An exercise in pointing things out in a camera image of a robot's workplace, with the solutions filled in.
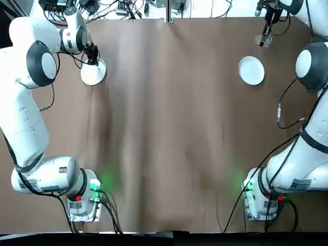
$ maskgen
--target sticker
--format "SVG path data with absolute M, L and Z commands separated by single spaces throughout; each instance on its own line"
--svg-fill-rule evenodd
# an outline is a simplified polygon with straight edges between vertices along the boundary
M 26 181 L 31 185 L 32 188 L 38 190 L 37 180 L 36 179 L 27 179 Z M 18 184 L 19 184 L 21 189 L 27 189 L 25 184 L 23 184 L 23 182 L 21 180 L 18 180 Z
M 58 0 L 57 5 L 58 6 L 66 6 L 67 0 Z
M 59 173 L 66 173 L 67 172 L 67 167 L 60 167 L 59 168 Z
M 307 191 L 311 185 L 311 179 L 299 180 L 294 178 L 288 190 L 292 191 Z
M 270 209 L 275 209 L 278 205 L 278 201 L 271 201 L 270 202 Z M 265 201 L 264 202 L 264 207 L 267 209 L 268 208 L 268 205 L 269 205 L 269 202 L 268 201 Z
M 82 208 L 82 202 L 70 202 L 70 209 L 81 209 Z

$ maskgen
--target brown table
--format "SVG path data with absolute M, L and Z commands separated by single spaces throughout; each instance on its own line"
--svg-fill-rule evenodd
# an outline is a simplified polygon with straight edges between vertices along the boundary
M 76 156 L 82 167 L 94 169 L 118 201 L 124 231 L 219 231 L 216 197 L 224 228 L 248 171 L 298 130 L 279 130 L 276 111 L 310 32 L 293 18 L 284 36 L 260 48 L 254 37 L 263 26 L 259 18 L 91 23 L 107 80 L 84 85 L 72 59 L 61 55 L 55 104 L 43 113 L 50 134 L 46 154 Z M 247 55 L 264 65 L 259 86 L 239 77 L 239 61 Z M 49 103 L 51 88 L 34 90 L 34 97 L 39 105 Z M 283 102 L 282 123 L 307 116 L 314 101 L 294 85 Z M 2 138 L 0 154 L 0 232 L 67 231 L 58 201 L 13 191 L 13 165 Z M 326 194 L 291 198 L 299 231 L 327 230 Z M 241 208 L 228 231 L 244 230 Z M 286 206 L 272 230 L 288 231 L 292 223 Z M 263 230 L 262 222 L 247 226 Z M 111 231 L 106 210 L 101 222 L 85 230 Z

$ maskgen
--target white plate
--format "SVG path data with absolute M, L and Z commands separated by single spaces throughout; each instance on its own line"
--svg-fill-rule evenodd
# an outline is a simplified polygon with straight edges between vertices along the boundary
M 264 79 L 264 67 L 259 59 L 246 56 L 239 63 L 239 75 L 246 84 L 255 86 Z

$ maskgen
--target white label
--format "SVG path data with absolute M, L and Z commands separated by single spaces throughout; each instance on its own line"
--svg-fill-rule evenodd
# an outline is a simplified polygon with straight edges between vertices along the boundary
M 268 208 L 268 205 L 269 205 L 269 202 L 268 201 L 265 201 L 264 202 L 264 207 L 265 208 Z M 276 208 L 277 205 L 278 205 L 278 201 L 271 201 L 270 202 L 270 209 Z
M 38 189 L 36 179 L 28 179 L 27 182 L 31 185 L 32 188 Z M 18 183 L 21 189 L 27 189 L 21 180 L 19 180 Z
M 70 209 L 81 209 L 82 208 L 82 202 L 76 201 L 76 202 L 70 202 Z
M 310 188 L 311 179 L 299 180 L 294 178 L 289 190 L 292 191 L 307 191 Z

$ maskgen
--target green led light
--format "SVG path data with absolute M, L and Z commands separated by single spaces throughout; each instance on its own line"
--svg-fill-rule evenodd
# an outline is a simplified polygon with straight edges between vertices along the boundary
M 90 180 L 90 190 L 96 193 L 101 191 L 101 183 L 98 179 Z

